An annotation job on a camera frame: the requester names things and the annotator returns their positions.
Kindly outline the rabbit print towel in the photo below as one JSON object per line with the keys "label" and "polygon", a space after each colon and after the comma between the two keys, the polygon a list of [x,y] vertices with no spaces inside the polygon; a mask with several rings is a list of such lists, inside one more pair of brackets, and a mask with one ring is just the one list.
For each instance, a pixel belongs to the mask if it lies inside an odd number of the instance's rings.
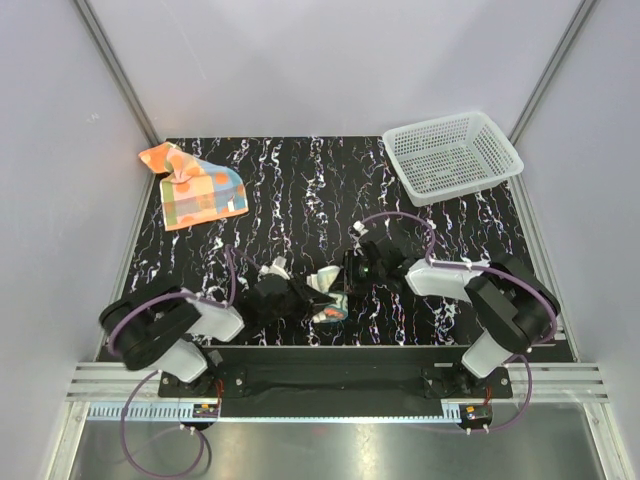
{"label": "rabbit print towel", "polygon": [[337,265],[323,267],[316,273],[307,276],[308,286],[332,299],[329,305],[324,306],[319,313],[311,318],[313,323],[335,323],[348,318],[349,298],[347,293],[343,291],[342,280],[342,268]]}

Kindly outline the orange dotted checkered towel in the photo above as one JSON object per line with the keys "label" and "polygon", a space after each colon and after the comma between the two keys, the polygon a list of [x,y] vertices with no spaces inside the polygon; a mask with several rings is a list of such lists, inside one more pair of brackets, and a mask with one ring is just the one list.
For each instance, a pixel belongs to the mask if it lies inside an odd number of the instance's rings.
{"label": "orange dotted checkered towel", "polygon": [[159,188],[167,231],[249,211],[244,182],[230,168],[187,154],[171,142],[142,151],[139,159],[154,174],[163,177]]}

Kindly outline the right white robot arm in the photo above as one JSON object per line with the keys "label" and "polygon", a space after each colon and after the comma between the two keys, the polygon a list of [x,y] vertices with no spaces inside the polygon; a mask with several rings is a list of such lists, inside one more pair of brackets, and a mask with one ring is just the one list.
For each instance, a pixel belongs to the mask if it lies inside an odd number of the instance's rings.
{"label": "right white robot arm", "polygon": [[473,307],[483,328],[479,338],[450,367],[422,373],[425,396],[477,397],[494,371],[530,347],[555,335],[561,307],[556,297],[517,258],[443,262],[404,256],[397,248],[364,242],[343,256],[343,285],[357,295],[372,286],[394,293],[438,296]]}

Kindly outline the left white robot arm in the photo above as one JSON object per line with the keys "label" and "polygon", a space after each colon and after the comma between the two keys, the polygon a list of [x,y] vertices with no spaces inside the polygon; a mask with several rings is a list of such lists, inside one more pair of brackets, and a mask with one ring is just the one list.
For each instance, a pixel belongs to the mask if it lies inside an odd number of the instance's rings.
{"label": "left white robot arm", "polygon": [[225,304],[160,277],[107,306],[99,324],[109,351],[128,370],[158,370],[183,396],[204,397],[220,386],[222,362],[188,341],[188,335],[240,341],[279,319],[311,318],[333,303],[329,294],[304,281],[273,273]]}

